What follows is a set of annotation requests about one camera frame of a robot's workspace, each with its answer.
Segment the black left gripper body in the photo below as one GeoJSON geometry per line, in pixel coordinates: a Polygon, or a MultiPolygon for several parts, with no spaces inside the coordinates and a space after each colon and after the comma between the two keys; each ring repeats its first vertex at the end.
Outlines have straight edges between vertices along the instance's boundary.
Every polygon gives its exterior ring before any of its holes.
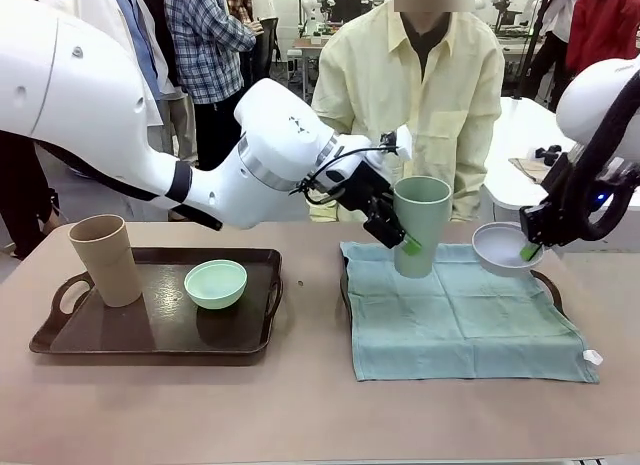
{"type": "Polygon", "coordinates": [[[389,181],[368,162],[362,161],[343,183],[344,194],[338,199],[339,221],[366,221],[372,212],[372,198],[382,194],[393,197],[389,181]]]}

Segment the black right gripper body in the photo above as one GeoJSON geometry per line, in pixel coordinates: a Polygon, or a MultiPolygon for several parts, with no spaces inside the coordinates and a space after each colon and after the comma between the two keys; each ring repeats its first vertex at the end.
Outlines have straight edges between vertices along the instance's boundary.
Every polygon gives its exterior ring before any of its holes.
{"type": "Polygon", "coordinates": [[[578,202],[547,196],[537,205],[519,209],[521,229],[533,244],[565,246],[580,237],[579,209],[578,202]]]}

